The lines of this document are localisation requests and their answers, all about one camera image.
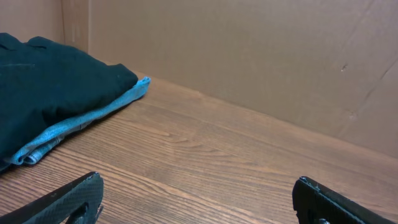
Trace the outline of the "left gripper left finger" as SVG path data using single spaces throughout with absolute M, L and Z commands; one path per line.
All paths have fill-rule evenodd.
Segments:
M 89 172 L 3 215 L 1 223 L 96 223 L 103 209 L 103 192 L 103 178 L 97 172 Z

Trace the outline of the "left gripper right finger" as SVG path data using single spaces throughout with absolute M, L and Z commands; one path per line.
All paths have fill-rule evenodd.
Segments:
M 394 224 L 306 176 L 296 181 L 292 201 L 300 224 Z

